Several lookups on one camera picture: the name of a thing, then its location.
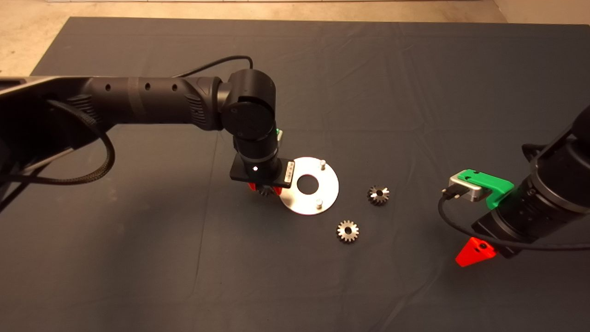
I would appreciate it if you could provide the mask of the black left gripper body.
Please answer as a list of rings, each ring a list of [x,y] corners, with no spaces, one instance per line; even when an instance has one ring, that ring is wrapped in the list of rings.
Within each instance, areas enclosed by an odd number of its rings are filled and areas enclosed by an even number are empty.
[[[239,153],[230,168],[230,178],[259,186],[290,188],[295,160],[272,156],[267,160],[249,160]]]

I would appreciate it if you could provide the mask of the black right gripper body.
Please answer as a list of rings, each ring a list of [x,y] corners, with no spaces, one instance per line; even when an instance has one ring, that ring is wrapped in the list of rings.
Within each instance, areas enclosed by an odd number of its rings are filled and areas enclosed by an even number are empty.
[[[471,229],[495,239],[530,244],[546,235],[549,216],[545,206],[506,202],[476,220]]]

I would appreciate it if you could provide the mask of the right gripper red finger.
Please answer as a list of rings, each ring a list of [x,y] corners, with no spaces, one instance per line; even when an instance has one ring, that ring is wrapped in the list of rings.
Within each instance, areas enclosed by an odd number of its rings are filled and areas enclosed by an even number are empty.
[[[497,250],[488,242],[476,237],[470,237],[455,257],[455,262],[460,267],[467,267],[492,259],[496,254]]]

